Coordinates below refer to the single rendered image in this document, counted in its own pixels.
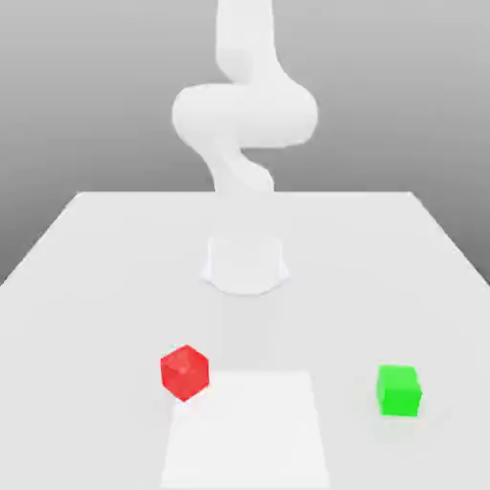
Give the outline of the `small green cube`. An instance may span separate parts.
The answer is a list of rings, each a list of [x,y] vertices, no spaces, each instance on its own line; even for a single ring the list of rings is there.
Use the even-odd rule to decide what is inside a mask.
[[[376,398],[382,415],[417,417],[422,388],[413,366],[380,365]]]

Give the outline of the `small red cube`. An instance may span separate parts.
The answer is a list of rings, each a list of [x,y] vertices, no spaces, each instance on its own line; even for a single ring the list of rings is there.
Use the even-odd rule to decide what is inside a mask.
[[[160,368],[164,388],[182,402],[210,383],[209,360],[191,345],[180,346],[162,357]]]

